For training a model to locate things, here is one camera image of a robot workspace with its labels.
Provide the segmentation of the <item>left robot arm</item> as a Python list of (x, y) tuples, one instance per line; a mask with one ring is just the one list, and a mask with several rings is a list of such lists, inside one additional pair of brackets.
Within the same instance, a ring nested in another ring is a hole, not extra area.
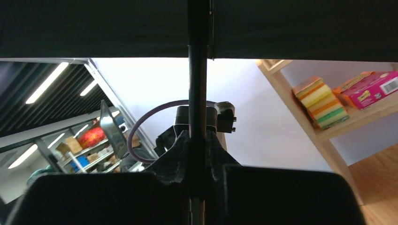
[[(223, 149), (227, 150), (225, 134), (235, 131), (233, 127), (236, 122), (234, 105), (230, 102), (219, 102), (214, 106), (208, 106), (206, 110), (206, 129), (214, 132)], [(184, 130), (189, 131), (189, 107), (185, 105), (177, 108), (174, 124), (156, 138), (154, 151), (158, 156), (169, 150)]]

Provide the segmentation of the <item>pink folding umbrella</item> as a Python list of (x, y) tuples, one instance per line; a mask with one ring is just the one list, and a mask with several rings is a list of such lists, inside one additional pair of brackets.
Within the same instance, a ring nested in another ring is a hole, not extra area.
[(3, 0), (0, 55), (188, 58), (189, 131), (143, 173), (177, 183), (189, 223), (206, 223), (225, 165), (205, 130), (207, 60), (398, 60), (395, 0)]

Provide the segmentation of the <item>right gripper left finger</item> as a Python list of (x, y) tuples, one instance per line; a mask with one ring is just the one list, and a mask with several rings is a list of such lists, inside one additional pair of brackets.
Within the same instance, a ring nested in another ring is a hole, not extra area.
[(13, 208), (9, 225), (187, 225), (177, 183), (142, 172), (43, 175)]

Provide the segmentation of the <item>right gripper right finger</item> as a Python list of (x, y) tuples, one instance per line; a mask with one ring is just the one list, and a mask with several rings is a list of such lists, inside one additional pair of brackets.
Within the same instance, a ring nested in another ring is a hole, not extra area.
[(329, 172), (225, 165), (209, 225), (363, 225), (346, 180)]

